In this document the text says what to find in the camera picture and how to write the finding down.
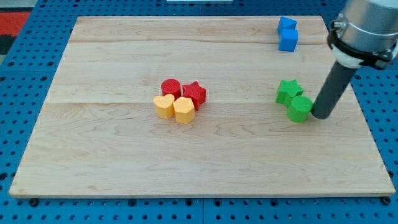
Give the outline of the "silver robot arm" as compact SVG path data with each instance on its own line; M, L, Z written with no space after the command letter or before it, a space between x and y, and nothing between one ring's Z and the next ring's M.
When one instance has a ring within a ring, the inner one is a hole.
M336 61L384 70L397 55L397 0L349 0L327 39Z

